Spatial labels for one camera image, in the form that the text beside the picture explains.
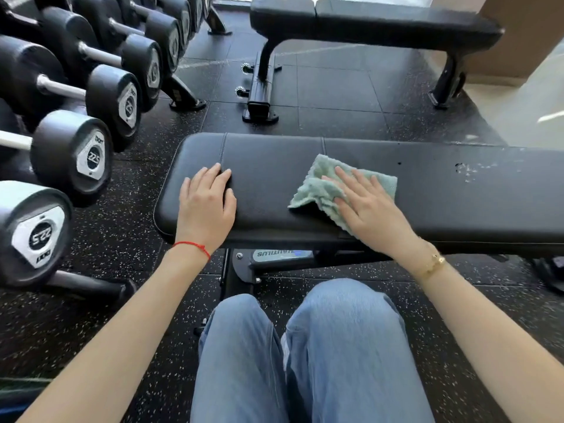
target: red string bracelet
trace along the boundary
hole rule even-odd
[[[206,247],[201,245],[201,244],[197,244],[195,242],[186,242],[186,241],[180,241],[180,242],[176,242],[175,244],[173,244],[173,248],[176,245],[180,245],[180,244],[185,244],[185,245],[193,245],[196,248],[200,249],[204,254],[206,254],[208,256],[208,261],[211,259],[211,255],[210,253],[206,250]]]

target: left hand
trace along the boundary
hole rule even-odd
[[[225,241],[235,222],[237,200],[233,190],[229,188],[225,192],[231,169],[218,175],[220,169],[221,165],[216,163],[211,169],[203,167],[194,178],[184,180],[175,242],[195,242],[212,254]]]

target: forearm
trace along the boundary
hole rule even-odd
[[[18,422],[120,422],[180,301],[206,260],[194,247],[169,251],[149,280]]]
[[[402,265],[415,273],[417,264]],[[449,264],[419,284],[513,423],[561,421],[564,367],[556,358]]]

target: hand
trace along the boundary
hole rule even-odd
[[[218,175],[221,166],[203,167],[186,178],[180,188],[180,210],[175,242],[188,241],[201,244],[212,254],[221,246],[235,222],[237,200],[230,188],[223,192],[231,177],[231,169]]]
[[[333,182],[350,202],[337,198],[335,203],[356,237],[374,251],[396,259],[407,245],[419,238],[377,178],[368,180],[358,170],[352,171],[350,176],[340,167],[335,168],[342,183]]]

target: rubber gym floor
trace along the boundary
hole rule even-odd
[[[244,123],[235,87],[249,84],[241,64],[254,61],[264,38],[250,28],[245,13],[220,14],[233,35],[209,36],[204,25],[177,72],[208,107],[175,113],[163,95],[144,115],[135,144],[116,155],[108,191],[95,206],[76,210],[63,270],[143,284],[168,249],[153,227],[155,200],[177,145],[199,131],[505,145],[464,94],[447,112],[434,111],[427,91],[436,79],[411,49],[285,42],[276,50],[277,63],[284,66],[273,92],[280,121]],[[197,370],[192,330],[217,303],[223,259],[220,250],[188,291],[125,422],[189,420]],[[523,259],[512,256],[500,263],[458,255],[448,260],[564,362],[564,300],[547,291]],[[273,274],[256,295],[282,334],[314,284],[336,277],[362,280],[397,305],[437,422],[508,421],[430,302],[394,263]],[[1,291],[0,376],[55,377],[111,315],[73,299]]]

